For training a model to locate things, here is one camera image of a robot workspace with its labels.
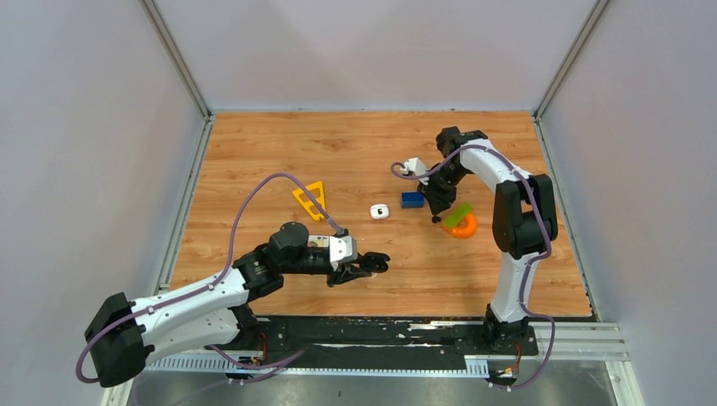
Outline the white earbud charging case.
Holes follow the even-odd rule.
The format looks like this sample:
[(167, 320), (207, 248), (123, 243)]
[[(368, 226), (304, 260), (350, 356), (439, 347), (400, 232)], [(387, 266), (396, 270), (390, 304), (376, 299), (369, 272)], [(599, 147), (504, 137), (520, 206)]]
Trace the white earbud charging case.
[(373, 220), (383, 220), (390, 216), (387, 204), (374, 204), (369, 208), (369, 215)]

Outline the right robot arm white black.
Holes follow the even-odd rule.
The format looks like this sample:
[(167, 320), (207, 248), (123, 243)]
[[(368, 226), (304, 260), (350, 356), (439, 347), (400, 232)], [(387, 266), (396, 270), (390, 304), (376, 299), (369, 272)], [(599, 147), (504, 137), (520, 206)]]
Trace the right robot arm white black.
[(436, 137), (436, 147), (444, 160), (422, 174), (418, 186), (433, 217), (452, 206), (459, 182), (469, 174), (494, 194), (491, 229), (501, 251), (501, 269), (479, 341), (494, 353), (504, 353), (528, 334), (535, 269), (550, 255), (558, 233), (553, 183), (549, 175), (532, 175), (511, 162), (480, 130), (445, 128)]

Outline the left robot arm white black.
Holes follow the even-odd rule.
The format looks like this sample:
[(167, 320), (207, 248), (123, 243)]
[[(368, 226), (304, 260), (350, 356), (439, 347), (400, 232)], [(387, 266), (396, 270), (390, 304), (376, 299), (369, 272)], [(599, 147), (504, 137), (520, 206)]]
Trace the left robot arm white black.
[(182, 288), (139, 299), (107, 297), (84, 337), (82, 382), (115, 387), (149, 364), (183, 351), (233, 343), (252, 348), (259, 327), (249, 303), (281, 289), (287, 274), (324, 275), (330, 287), (387, 272), (390, 256), (359, 253), (347, 231), (318, 236), (287, 222), (228, 268)]

